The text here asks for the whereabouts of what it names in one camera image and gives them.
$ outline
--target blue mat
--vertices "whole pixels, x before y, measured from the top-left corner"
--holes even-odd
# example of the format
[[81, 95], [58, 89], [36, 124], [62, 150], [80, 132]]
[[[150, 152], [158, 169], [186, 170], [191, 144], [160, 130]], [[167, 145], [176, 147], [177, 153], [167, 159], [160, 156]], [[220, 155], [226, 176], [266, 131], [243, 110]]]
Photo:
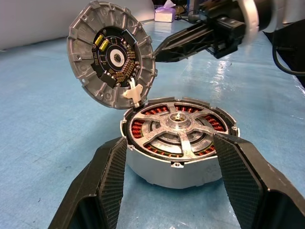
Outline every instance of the blue mat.
[[[190, 24], [144, 25], [154, 49]], [[157, 63], [149, 98], [183, 96], [228, 111], [263, 156], [305, 195], [305, 90], [278, 70], [271, 45], [255, 42], [220, 60], [201, 52]], [[59, 39], [0, 53], [0, 228], [45, 229], [70, 183], [104, 142], [120, 136], [124, 111], [103, 107], [74, 78]], [[126, 167], [118, 229], [240, 228], [222, 180], [171, 190]]]

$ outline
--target cable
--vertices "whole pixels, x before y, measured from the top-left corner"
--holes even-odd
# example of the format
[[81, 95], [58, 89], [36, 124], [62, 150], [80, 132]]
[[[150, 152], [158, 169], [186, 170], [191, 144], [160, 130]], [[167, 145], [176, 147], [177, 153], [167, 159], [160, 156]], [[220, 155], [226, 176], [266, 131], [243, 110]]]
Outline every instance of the cable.
[[273, 57], [273, 61], [275, 63], [275, 65], [282, 70], [284, 73], [290, 74], [290, 75], [296, 75], [296, 76], [305, 76], [305, 72], [295, 72], [292, 71], [288, 68], [285, 68], [284, 66], [281, 65], [281, 63], [279, 62], [278, 58], [277, 58], [277, 53], [276, 53], [276, 46], [275, 46], [275, 33], [276, 31], [274, 31], [273, 33], [273, 39], [272, 39], [272, 57]]

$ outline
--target black circuit board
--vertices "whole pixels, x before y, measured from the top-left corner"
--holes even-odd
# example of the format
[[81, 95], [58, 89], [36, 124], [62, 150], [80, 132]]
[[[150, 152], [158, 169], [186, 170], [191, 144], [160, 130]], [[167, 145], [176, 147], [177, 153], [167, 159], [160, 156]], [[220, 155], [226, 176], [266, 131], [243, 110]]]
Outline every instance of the black circuit board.
[[112, 88], [129, 86], [130, 77], [138, 73], [139, 62], [134, 51], [135, 43], [132, 43], [130, 35], [126, 34], [118, 28], [106, 27], [94, 38], [92, 47], [94, 63], [91, 66], [97, 76]]

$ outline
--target brushless motor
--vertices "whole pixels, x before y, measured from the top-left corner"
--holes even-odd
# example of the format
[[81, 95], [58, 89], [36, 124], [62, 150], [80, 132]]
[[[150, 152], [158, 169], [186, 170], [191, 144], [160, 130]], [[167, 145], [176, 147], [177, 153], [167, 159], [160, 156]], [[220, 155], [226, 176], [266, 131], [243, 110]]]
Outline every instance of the brushless motor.
[[121, 121], [127, 164], [151, 184], [170, 188], [200, 186], [221, 178], [213, 144], [216, 132], [239, 136], [236, 121], [197, 99], [149, 100]]

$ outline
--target white wall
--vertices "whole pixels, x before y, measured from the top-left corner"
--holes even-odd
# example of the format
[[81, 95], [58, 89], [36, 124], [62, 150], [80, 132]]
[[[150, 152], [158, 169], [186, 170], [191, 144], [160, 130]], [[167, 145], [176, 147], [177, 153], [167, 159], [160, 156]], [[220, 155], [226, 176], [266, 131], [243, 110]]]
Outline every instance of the white wall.
[[[0, 0], [0, 50], [68, 35], [90, 0]], [[152, 0], [111, 0], [137, 20], [154, 18]]]

